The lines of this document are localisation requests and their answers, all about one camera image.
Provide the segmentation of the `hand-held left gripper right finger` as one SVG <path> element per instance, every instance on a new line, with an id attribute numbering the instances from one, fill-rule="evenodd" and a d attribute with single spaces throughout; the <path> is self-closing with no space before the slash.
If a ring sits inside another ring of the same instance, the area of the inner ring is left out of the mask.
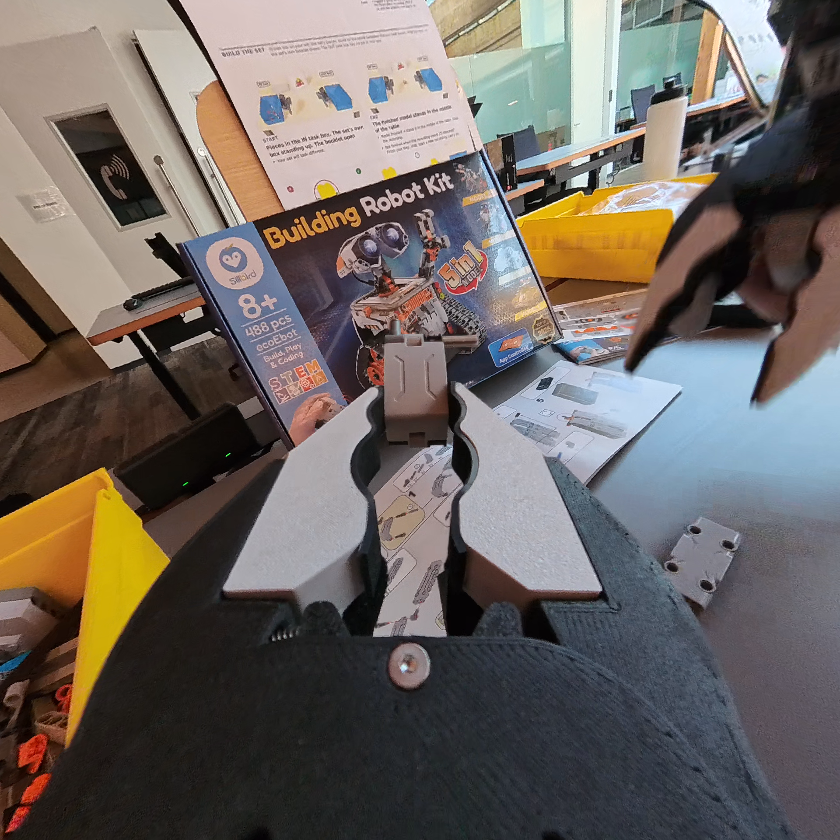
<path id="1" fill-rule="evenodd" d="M 532 442 L 462 384 L 450 385 L 453 467 L 464 472 L 450 535 L 465 557 L 463 591 L 500 602 L 593 601 L 595 567 L 550 470 Z"/>

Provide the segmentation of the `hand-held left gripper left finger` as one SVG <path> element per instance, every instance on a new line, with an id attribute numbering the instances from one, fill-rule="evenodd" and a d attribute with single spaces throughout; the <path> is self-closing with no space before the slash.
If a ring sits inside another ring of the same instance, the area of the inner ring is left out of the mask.
<path id="1" fill-rule="evenodd" d="M 377 610 L 386 568 L 369 484 L 380 467 L 383 390 L 372 387 L 286 458 L 224 583 L 231 598 L 266 598 L 341 613 L 361 595 Z"/>

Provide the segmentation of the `grey building block shell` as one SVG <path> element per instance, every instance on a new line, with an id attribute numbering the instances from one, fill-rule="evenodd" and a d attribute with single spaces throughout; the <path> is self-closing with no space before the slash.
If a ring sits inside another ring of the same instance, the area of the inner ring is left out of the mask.
<path id="1" fill-rule="evenodd" d="M 449 433 L 445 344 L 393 334 L 384 346 L 384 428 L 390 445 L 445 445 Z"/>

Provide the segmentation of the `grey building panel with holes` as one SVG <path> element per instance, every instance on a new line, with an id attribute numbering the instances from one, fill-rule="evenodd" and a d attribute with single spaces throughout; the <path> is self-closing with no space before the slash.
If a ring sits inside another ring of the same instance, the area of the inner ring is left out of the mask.
<path id="1" fill-rule="evenodd" d="M 706 610 L 740 548 L 741 533 L 700 517 L 686 526 L 664 563 L 671 584 Z"/>

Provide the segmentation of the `grey axle with connector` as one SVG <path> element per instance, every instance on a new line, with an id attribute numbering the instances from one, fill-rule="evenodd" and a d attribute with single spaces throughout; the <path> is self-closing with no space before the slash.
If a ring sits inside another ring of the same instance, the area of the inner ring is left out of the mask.
<path id="1" fill-rule="evenodd" d="M 422 332 L 404 332 L 402 323 L 398 319 L 391 321 L 389 332 L 385 335 L 384 341 L 386 343 L 404 343 L 408 346 L 418 346 L 424 341 L 431 341 L 441 343 L 446 349 L 456 352 L 472 351 L 480 345 L 480 338 L 475 334 L 434 335 L 429 338 Z"/>

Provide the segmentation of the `wood-edged office desk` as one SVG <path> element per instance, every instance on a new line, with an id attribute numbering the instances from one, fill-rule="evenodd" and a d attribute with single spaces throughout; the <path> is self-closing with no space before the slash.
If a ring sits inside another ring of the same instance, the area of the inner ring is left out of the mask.
<path id="1" fill-rule="evenodd" d="M 589 143 L 573 143 L 536 154 L 517 163 L 518 182 L 543 181 L 546 197 L 562 197 L 569 183 L 587 176 L 585 189 L 599 188 L 603 167 L 630 159 L 644 149 L 645 122 Z"/>

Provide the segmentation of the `grey desk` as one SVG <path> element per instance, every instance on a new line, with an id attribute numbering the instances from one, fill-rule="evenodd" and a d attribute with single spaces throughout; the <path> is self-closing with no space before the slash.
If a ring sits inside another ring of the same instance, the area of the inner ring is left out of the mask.
<path id="1" fill-rule="evenodd" d="M 797 836 L 838 838 L 838 352 L 751 406 L 770 336 L 653 351 L 637 373 L 681 393 L 590 489 L 660 560 L 698 516 L 741 533 L 698 620 Z"/>

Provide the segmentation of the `small wood-edged side desk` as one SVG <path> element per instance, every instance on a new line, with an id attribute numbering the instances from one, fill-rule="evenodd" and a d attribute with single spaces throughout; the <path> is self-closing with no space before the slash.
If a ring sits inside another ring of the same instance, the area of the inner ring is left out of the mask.
<path id="1" fill-rule="evenodd" d="M 101 311 L 87 334 L 87 341 L 92 346 L 99 346 L 128 338 L 183 413 L 190 421 L 195 421 L 201 416 L 199 409 L 165 366 L 156 345 L 147 341 L 144 335 L 145 330 L 171 320 L 178 321 L 178 325 L 164 330 L 166 348 L 206 333 L 218 333 L 214 315 L 193 283 L 148 301 L 136 311 L 125 311 L 122 303 Z"/>

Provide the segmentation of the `clear plastic bag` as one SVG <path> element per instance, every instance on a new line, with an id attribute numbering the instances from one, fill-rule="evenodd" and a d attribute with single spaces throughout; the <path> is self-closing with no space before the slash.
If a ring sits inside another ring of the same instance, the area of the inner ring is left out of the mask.
<path id="1" fill-rule="evenodd" d="M 694 182 L 657 181 L 639 183 L 611 194 L 587 209 L 582 216 L 630 214 L 653 211 L 669 211 L 676 219 L 707 185 Z"/>

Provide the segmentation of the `yellow plastic bin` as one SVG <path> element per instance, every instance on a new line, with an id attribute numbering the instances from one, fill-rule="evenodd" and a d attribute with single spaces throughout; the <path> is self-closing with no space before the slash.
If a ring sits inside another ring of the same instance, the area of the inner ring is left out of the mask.
<path id="1" fill-rule="evenodd" d="M 712 173 L 666 181 L 708 186 L 716 178 Z M 648 283 L 675 223 L 669 211 L 579 215 L 633 185 L 602 188 L 591 195 L 577 192 L 520 217 L 518 226 L 540 276 Z"/>
<path id="2" fill-rule="evenodd" d="M 82 732 L 74 777 L 86 779 L 92 767 L 109 779 L 128 766 L 132 780 L 125 756 L 146 737 L 148 715 L 130 707 L 131 690 L 119 696 L 100 682 L 168 557 L 103 469 L 37 500 L 3 499 L 1 530 L 2 664 L 32 650 L 83 600 L 69 740 L 58 762 Z"/>

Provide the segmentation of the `colourful folded manual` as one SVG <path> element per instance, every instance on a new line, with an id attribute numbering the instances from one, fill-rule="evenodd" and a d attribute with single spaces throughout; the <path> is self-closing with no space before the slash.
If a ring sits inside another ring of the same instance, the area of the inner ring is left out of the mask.
<path id="1" fill-rule="evenodd" d="M 646 296 L 632 290 L 553 307 L 560 331 L 553 348 L 575 364 L 624 357 Z"/>

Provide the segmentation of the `white water bottle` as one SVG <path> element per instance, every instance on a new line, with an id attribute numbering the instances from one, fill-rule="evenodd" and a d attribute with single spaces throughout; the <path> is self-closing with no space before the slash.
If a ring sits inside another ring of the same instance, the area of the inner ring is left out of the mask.
<path id="1" fill-rule="evenodd" d="M 647 109 L 642 180 L 656 182 L 677 177 L 684 137 L 688 97 L 679 77 L 665 79 Z"/>

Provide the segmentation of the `blue robot kit box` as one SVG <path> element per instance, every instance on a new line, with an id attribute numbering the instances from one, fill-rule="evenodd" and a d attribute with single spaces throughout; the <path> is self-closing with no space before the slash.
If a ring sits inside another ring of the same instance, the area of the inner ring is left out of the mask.
<path id="1" fill-rule="evenodd" d="M 384 384 L 384 337 L 479 336 L 446 350 L 474 386 L 559 338 L 481 152 L 196 238 L 182 256 L 226 339 L 297 445 Z"/>

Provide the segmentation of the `pile of building pieces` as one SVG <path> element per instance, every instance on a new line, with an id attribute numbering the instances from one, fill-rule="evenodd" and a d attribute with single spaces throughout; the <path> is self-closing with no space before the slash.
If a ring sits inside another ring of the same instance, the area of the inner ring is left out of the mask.
<path id="1" fill-rule="evenodd" d="M 1 836 L 17 838 L 69 740 L 83 600 L 2 664 Z"/>

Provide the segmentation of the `white wall notice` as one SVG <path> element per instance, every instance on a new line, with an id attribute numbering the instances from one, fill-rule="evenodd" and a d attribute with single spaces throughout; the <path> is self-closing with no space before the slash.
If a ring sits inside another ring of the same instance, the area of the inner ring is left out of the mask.
<path id="1" fill-rule="evenodd" d="M 37 224 L 46 224 L 71 214 L 67 201 L 55 186 L 16 195 L 17 200 Z"/>

